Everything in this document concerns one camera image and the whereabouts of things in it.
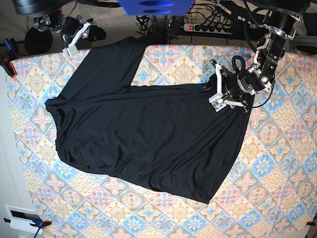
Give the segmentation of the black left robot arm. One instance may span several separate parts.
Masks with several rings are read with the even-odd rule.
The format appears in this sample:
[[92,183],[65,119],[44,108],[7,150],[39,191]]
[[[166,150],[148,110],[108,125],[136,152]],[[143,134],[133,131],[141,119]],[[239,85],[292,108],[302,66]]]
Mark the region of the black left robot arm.
[[244,21],[244,36],[246,42],[251,42],[248,35],[248,23],[264,27],[268,30],[261,37],[254,52],[253,63],[246,67],[241,56],[233,56],[231,60],[233,72],[211,59],[215,73],[204,86],[208,89],[211,83],[216,83],[216,93],[209,98],[209,103],[216,112],[224,109],[242,107],[246,112],[252,108],[245,97],[246,94],[272,93],[275,85],[275,71],[278,61],[285,54],[285,44],[296,35],[297,24],[301,16],[310,7],[308,0],[253,0],[256,6],[250,10],[248,1],[244,1],[248,17]]

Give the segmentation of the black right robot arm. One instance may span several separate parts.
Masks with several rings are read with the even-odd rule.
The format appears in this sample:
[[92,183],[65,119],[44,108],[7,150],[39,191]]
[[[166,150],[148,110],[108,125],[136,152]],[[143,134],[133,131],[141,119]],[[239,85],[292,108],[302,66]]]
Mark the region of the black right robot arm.
[[53,45],[53,32],[64,43],[62,52],[69,58],[78,53],[76,43],[80,39],[95,42],[104,40],[106,32],[92,18],[80,22],[81,16],[71,17],[62,13],[68,0],[14,0],[15,11],[33,19],[34,25],[25,36],[25,49],[29,55],[46,54]]

